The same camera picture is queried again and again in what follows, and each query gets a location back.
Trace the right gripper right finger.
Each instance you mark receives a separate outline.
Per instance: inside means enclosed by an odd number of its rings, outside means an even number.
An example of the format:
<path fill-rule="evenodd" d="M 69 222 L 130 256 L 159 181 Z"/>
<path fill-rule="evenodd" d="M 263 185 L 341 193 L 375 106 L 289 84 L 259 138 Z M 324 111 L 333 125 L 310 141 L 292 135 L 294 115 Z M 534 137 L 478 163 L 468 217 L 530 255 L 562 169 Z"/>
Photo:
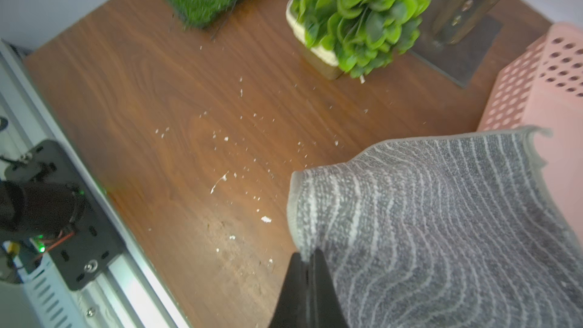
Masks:
<path fill-rule="evenodd" d="M 320 249 L 309 263 L 309 327 L 348 327 Z"/>

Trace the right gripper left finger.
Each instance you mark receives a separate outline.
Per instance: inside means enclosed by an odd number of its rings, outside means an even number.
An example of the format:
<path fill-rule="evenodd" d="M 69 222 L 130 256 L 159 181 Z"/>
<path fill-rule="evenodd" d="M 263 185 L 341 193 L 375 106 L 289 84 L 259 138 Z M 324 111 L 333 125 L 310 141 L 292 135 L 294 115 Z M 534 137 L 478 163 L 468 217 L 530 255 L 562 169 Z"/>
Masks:
<path fill-rule="evenodd" d="M 310 270 L 299 253 L 288 264 L 281 292 L 269 328 L 306 328 L 311 325 L 309 313 Z"/>

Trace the grey striped dishcloth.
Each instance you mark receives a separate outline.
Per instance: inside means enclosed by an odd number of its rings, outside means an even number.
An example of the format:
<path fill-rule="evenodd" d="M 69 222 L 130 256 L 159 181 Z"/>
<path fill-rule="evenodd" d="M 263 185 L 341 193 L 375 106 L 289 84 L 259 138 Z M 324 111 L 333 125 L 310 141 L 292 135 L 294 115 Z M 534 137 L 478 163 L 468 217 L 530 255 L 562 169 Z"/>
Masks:
<path fill-rule="evenodd" d="M 288 227 L 351 327 L 580 327 L 582 249 L 539 127 L 388 140 L 293 173 Z"/>

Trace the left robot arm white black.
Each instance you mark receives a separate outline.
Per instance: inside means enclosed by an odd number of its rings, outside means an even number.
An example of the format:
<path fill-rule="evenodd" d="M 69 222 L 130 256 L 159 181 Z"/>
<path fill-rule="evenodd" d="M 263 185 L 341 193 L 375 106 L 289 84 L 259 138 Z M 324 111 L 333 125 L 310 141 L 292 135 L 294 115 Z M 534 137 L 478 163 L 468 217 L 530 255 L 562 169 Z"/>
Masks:
<path fill-rule="evenodd" d="M 57 235 L 76 223 L 87 199 L 65 185 L 1 182 L 1 241 Z"/>

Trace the round green potted plant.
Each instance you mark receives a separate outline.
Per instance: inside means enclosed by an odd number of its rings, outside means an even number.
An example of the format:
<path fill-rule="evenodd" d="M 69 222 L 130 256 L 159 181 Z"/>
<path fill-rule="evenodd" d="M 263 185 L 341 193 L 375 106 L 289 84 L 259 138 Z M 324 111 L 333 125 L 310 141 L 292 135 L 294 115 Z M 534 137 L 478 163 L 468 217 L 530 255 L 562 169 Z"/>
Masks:
<path fill-rule="evenodd" d="M 289 0 L 285 16 L 314 65 L 332 75 L 364 81 L 413 47 L 430 4 L 431 0 Z"/>

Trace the pink blossom artificial tree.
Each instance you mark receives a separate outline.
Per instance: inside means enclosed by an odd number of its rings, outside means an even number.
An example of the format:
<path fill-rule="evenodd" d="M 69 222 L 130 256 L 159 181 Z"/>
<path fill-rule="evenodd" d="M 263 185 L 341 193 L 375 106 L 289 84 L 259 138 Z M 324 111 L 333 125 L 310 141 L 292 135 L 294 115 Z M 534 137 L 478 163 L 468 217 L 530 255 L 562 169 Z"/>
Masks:
<path fill-rule="evenodd" d="M 466 88 L 503 26 L 489 15 L 499 1 L 431 0 L 422 15 L 413 54 Z"/>

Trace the pink plastic basket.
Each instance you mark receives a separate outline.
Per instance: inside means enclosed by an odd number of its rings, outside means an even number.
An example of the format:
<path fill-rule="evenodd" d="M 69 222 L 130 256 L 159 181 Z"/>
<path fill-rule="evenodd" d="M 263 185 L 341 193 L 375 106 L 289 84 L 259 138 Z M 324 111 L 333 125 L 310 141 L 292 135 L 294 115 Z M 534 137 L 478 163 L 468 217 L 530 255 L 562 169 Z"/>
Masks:
<path fill-rule="evenodd" d="M 501 70 L 478 126 L 480 132 L 533 125 L 546 162 L 545 183 L 567 223 L 582 237 L 582 31 L 561 22 Z"/>

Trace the aluminium front rail frame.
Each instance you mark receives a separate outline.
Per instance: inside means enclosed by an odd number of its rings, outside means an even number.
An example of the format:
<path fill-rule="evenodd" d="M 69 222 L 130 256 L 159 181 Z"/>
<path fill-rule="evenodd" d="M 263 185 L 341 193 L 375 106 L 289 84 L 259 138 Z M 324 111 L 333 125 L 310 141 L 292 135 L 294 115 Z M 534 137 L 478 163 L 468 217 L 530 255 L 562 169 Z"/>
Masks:
<path fill-rule="evenodd" d="M 1 325 L 188 326 L 8 43 L 1 44 Z"/>

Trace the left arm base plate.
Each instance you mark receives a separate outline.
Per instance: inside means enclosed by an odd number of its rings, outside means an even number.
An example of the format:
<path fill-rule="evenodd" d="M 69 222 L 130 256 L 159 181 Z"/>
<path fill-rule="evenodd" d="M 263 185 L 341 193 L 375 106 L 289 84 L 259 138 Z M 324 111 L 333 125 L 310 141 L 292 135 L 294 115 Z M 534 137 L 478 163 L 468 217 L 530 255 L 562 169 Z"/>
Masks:
<path fill-rule="evenodd" d="M 1 181 L 1 240 L 38 241 L 71 291 L 122 254 L 124 242 L 64 148 L 45 140 Z"/>

